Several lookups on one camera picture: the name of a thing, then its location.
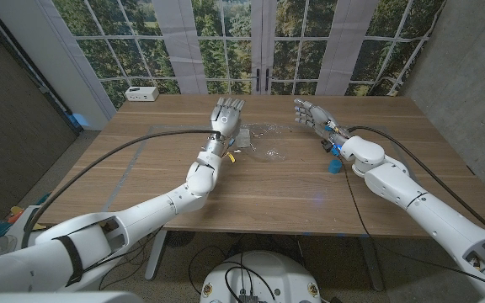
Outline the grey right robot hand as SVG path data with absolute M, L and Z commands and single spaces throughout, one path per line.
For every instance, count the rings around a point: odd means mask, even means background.
M 327 110 L 300 98 L 296 98 L 294 104 L 295 121 L 313 128 L 323 139 L 342 146 L 350 138 L 349 132 Z

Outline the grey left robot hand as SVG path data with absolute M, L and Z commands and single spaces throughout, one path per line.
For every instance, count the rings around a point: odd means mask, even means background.
M 220 97 L 211 113 L 211 129 L 214 134 L 208 137 L 204 152 L 221 157 L 230 141 L 237 135 L 240 127 L 240 114 L 245 101 L 238 98 Z

